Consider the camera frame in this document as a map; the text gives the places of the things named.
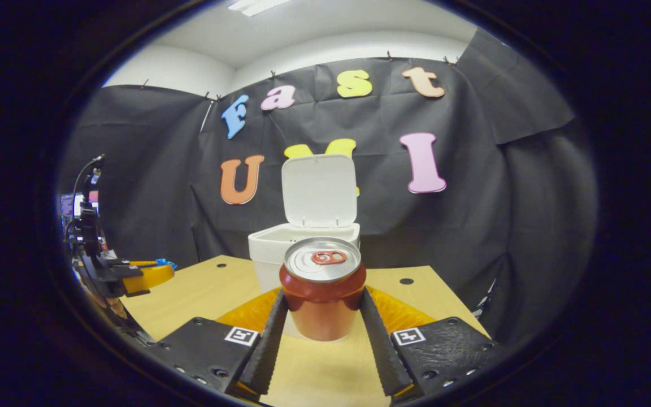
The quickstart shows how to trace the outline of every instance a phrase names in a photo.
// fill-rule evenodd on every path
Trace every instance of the container lid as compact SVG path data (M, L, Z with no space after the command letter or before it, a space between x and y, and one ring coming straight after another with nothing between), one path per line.
M346 227L356 220L356 170L343 154L306 155L283 164L283 204L297 227Z
M315 283L330 283L353 274L361 265L361 253L346 240L311 237L290 246L284 264L290 274Z

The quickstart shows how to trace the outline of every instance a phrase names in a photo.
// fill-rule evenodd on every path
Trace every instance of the letter f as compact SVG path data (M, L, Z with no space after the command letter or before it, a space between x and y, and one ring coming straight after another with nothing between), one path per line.
M228 139L235 136L245 126L245 120L241 120L240 118L245 118L245 114L247 113L244 104L246 101L248 101L248 95L240 95L240 98L230 105L229 108L225 109L223 115L220 116L225 119L225 124L228 126Z

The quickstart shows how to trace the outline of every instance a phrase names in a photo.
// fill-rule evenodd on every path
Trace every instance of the red soda can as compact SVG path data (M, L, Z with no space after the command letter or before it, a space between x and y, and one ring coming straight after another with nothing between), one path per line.
M335 237L294 243L280 280L293 322L305 337L336 340L351 332L366 280L356 246Z

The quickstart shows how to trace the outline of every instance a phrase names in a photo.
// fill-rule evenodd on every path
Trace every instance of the black fabric backdrop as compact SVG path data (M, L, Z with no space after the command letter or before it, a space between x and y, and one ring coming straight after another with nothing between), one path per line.
M401 72L434 72L442 98L426 98ZM341 98L336 76L365 70L373 91ZM263 111L266 93L294 85L295 104ZM245 127L228 140L220 116L250 96ZM201 125L207 111L207 120ZM431 132L439 193L413 194L398 138ZM61 193L79 169L107 154L98 189L111 247L120 257L165 257L189 266L220 254L248 258L248 234L286 222L284 150L314 154L352 138L369 268L430 265L473 309L496 278L481 322L504 343L528 340L573 292L592 247L597 185L579 119L530 62L478 31L457 65L424 59L353 59L263 80L224 96L140 86L102 88L62 158ZM245 205L220 198L220 164L264 155ZM238 168L236 189L245 186Z

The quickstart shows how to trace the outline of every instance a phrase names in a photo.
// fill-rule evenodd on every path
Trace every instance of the orange pad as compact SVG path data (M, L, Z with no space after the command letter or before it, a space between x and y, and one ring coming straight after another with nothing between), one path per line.
M383 321L385 330L388 331L389 335L395 331L407 330L436 322L434 318L379 289L369 285L366 288L371 294L371 298L373 298L373 303L375 303L380 319Z
M232 311L226 312L215 321L232 327L258 331L262 334L266 330L268 317L271 315L271 309L273 309L280 290L281 288L278 287L255 297Z

